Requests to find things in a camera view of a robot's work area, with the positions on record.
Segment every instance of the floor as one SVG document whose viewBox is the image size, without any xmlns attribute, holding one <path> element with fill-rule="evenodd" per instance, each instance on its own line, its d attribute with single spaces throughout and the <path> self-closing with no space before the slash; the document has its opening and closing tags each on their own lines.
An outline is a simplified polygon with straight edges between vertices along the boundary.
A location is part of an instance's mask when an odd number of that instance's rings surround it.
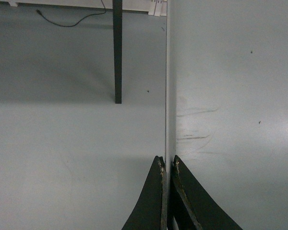
<svg viewBox="0 0 288 230">
<path fill-rule="evenodd" d="M 288 230 L 288 1 L 170 5 L 176 153 L 244 230 Z"/>
<path fill-rule="evenodd" d="M 0 3 L 0 229 L 119 230 L 164 156 L 166 18 Z"/>
</svg>

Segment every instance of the gray floor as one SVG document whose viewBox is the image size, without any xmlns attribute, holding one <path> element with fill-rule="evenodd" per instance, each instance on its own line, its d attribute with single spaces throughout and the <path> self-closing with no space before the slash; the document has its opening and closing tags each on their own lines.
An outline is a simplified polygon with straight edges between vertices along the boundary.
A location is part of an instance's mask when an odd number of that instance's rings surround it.
<svg viewBox="0 0 288 230">
<path fill-rule="evenodd" d="M 112 14 L 0 4 L 0 229 L 119 230 L 164 155 L 166 18 L 123 14 L 114 104 Z"/>
</svg>

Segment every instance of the cable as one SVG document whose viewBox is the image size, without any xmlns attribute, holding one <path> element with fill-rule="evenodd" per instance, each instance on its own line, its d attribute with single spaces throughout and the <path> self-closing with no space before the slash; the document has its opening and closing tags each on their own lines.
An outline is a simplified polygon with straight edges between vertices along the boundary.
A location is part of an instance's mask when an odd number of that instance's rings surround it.
<svg viewBox="0 0 288 230">
<path fill-rule="evenodd" d="M 81 21 L 83 21 L 84 19 L 86 19 L 86 18 L 88 18 L 88 17 L 90 17 L 90 16 L 105 14 L 105 13 L 107 12 L 107 11 L 106 11 L 106 7 L 105 7 L 105 5 L 104 5 L 104 2 L 103 2 L 102 0 L 100 0 L 100 1 L 101 1 L 102 5 L 104 6 L 104 10 L 105 10 L 104 12 L 102 12 L 102 13 L 92 13 L 92 14 L 89 14 L 89 15 L 83 17 L 82 19 L 80 19 L 80 20 L 79 20 L 77 23 L 75 23 L 74 25 L 60 25 L 60 24 L 54 23 L 54 22 L 50 21 L 48 18 L 46 18 L 40 10 L 36 10 L 36 12 L 37 12 L 40 16 L 42 16 L 47 22 L 49 22 L 49 23 L 51 23 L 51 24 L 54 24 L 54 25 L 57 25 L 57 26 L 61 26 L 61 27 L 74 27 L 74 26 L 78 25 Z"/>
</svg>

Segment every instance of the chair leg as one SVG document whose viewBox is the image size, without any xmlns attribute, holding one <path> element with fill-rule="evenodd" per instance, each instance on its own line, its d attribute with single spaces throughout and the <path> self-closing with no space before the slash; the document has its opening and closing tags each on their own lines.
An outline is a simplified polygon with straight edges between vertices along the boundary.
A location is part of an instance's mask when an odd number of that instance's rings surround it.
<svg viewBox="0 0 288 230">
<path fill-rule="evenodd" d="M 122 0 L 113 0 L 115 103 L 121 104 Z"/>
</svg>

